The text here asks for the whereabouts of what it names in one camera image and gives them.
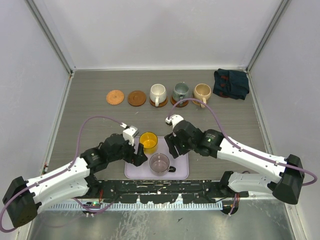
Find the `yellow glass mug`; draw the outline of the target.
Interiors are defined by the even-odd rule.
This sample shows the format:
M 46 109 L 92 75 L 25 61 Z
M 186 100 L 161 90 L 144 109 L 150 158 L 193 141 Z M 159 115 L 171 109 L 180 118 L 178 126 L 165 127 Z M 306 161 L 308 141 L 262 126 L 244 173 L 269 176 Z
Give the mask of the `yellow glass mug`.
M 154 154 L 158 149 L 158 137 L 153 132 L 144 132 L 139 137 L 139 143 L 143 145 L 143 151 L 147 155 Z

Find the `clear purple glass mug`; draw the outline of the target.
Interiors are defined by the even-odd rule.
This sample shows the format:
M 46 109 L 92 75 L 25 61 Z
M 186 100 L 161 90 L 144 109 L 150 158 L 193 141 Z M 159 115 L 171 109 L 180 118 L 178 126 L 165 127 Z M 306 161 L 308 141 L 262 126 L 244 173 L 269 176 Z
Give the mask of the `clear purple glass mug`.
M 175 173 L 176 168 L 170 164 L 169 158 L 163 153 L 154 154 L 149 160 L 151 172 L 156 176 L 164 176 L 167 173 Z

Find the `dark wooden coaster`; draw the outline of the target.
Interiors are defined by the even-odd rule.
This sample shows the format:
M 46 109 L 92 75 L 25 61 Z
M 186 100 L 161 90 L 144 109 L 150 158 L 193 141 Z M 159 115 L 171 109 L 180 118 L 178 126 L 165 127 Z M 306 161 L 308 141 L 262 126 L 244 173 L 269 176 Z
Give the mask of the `dark wooden coaster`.
M 156 103 L 153 102 L 153 101 L 151 100 L 151 98 L 149 98 L 149 103 L 150 103 L 153 107 L 161 108 L 161 107 L 165 106 L 165 105 L 168 103 L 168 97 L 166 97 L 166 99 L 165 99 L 163 102 L 159 103 L 158 106 L 156 106 Z
M 171 104 L 173 106 L 175 105 L 176 108 L 183 108 L 183 107 L 185 107 L 185 106 L 187 106 L 189 104 L 188 100 L 180 102 L 179 104 L 177 104 L 177 101 L 173 98 L 173 96 L 171 96 L 170 102 L 171 102 Z
M 146 99 L 146 94 L 140 90 L 130 92 L 127 97 L 128 103 L 133 107 L 142 106 L 146 102 Z

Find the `grey-green ceramic mug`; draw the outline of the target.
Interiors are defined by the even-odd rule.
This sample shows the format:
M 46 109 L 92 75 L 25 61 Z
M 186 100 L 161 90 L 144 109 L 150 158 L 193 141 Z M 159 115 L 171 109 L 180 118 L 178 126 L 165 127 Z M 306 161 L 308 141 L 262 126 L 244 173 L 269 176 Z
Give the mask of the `grey-green ceramic mug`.
M 184 82 L 177 83 L 175 87 L 173 88 L 172 95 L 173 98 L 178 102 L 181 100 L 181 102 L 187 101 L 186 98 L 188 98 L 190 95 L 190 89 L 187 84 Z

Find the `beige ceramic mug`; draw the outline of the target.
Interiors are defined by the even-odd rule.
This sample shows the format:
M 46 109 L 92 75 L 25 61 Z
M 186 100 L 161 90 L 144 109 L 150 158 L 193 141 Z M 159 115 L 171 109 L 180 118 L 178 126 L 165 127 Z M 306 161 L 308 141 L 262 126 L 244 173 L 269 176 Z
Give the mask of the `beige ceramic mug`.
M 212 90 L 209 85 L 205 83 L 199 83 L 193 89 L 193 98 L 200 100 L 201 102 L 207 104 L 209 98 L 211 97 Z

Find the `white ceramic mug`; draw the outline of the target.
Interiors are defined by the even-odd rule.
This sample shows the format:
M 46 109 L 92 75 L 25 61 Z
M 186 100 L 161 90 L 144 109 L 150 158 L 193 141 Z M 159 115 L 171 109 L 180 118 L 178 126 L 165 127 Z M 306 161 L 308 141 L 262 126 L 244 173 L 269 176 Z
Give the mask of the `white ceramic mug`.
M 164 103 L 167 99 L 167 90 L 162 84 L 154 84 L 150 88 L 149 98 L 154 103 L 156 107 L 159 107 L 160 104 Z

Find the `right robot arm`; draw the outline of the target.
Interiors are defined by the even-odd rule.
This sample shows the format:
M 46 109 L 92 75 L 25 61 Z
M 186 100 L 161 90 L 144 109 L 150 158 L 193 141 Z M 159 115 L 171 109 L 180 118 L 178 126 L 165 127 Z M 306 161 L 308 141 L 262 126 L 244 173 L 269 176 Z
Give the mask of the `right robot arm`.
M 201 131 L 179 115 L 166 118 L 165 122 L 172 126 L 172 132 L 164 138 L 173 158 L 193 151 L 203 157 L 234 162 L 255 171 L 249 175 L 226 171 L 219 182 L 219 191 L 223 196 L 260 192 L 271 194 L 287 204 L 298 203 L 305 178 L 298 156 L 267 154 L 226 137 L 217 130 Z

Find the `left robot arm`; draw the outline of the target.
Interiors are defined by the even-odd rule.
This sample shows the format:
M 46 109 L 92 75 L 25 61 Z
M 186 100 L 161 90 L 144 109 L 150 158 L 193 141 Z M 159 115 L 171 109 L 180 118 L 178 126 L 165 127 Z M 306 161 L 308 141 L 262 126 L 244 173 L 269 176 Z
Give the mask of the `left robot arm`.
M 4 207 L 0 213 L 7 212 L 13 228 L 19 228 L 59 201 L 85 195 L 97 197 L 100 183 L 95 173 L 106 169 L 109 163 L 123 160 L 139 167 L 147 159 L 143 144 L 135 148 L 121 134 L 112 134 L 56 170 L 28 180 L 22 176 L 13 179 L 2 199 Z

